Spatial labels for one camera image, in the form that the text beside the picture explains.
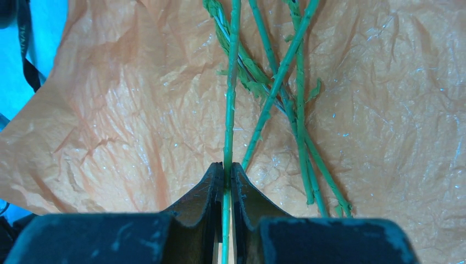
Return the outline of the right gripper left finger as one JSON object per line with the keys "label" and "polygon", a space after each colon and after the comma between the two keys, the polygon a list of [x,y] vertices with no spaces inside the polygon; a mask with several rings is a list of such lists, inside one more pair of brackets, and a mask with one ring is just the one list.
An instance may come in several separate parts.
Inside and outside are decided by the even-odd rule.
{"label": "right gripper left finger", "polygon": [[34,218],[5,263],[217,263],[223,165],[160,212],[67,213]]}

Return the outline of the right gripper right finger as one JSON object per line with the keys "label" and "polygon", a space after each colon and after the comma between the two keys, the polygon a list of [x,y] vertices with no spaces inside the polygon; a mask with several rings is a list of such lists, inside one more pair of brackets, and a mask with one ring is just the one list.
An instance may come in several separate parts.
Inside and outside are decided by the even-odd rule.
{"label": "right gripper right finger", "polygon": [[231,166],[236,263],[418,263],[405,232],[380,218],[298,218]]}

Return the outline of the orange wrapping paper sheet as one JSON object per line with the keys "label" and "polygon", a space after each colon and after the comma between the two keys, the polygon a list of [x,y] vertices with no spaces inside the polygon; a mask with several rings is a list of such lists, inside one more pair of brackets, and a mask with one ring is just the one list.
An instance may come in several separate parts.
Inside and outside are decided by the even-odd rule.
{"label": "orange wrapping paper sheet", "polygon": [[[356,217],[465,262],[465,1],[320,1],[307,129]],[[54,65],[1,132],[1,198],[159,211],[223,159],[228,58],[201,1],[69,1]]]}

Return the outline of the orange paper flower bouquet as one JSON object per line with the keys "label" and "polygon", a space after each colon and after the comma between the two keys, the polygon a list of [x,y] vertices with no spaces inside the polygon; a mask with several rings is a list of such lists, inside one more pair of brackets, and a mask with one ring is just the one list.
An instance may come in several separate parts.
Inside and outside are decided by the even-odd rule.
{"label": "orange paper flower bouquet", "polygon": [[[352,205],[344,197],[319,154],[306,128],[304,116],[306,103],[316,98],[321,88],[320,79],[311,90],[307,91],[305,88],[303,51],[305,33],[318,5],[318,1],[310,1],[306,8],[302,9],[300,1],[287,1],[294,33],[289,37],[290,46],[283,60],[280,61],[273,50],[258,2],[249,2],[272,74],[265,73],[245,49],[239,37],[237,84],[241,83],[248,92],[260,98],[262,104],[258,123],[242,160],[242,168],[247,169],[251,164],[256,145],[262,138],[262,131],[270,118],[271,109],[276,107],[287,116],[297,143],[299,167],[307,203],[316,204],[323,217],[329,215],[316,176],[317,173],[321,173],[337,199],[336,214],[339,217],[351,217]],[[203,6],[214,20],[217,39],[229,57],[231,15],[226,16],[219,1],[204,1]]]}

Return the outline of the black ribbon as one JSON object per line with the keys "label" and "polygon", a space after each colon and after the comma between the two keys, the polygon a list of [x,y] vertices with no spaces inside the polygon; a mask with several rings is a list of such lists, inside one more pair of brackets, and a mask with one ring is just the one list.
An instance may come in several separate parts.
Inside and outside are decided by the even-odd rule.
{"label": "black ribbon", "polygon": [[21,65],[27,83],[36,93],[41,84],[42,74],[26,58],[32,36],[32,16],[30,1],[1,0],[1,29],[7,28],[16,19],[18,26],[18,40],[20,46]]}

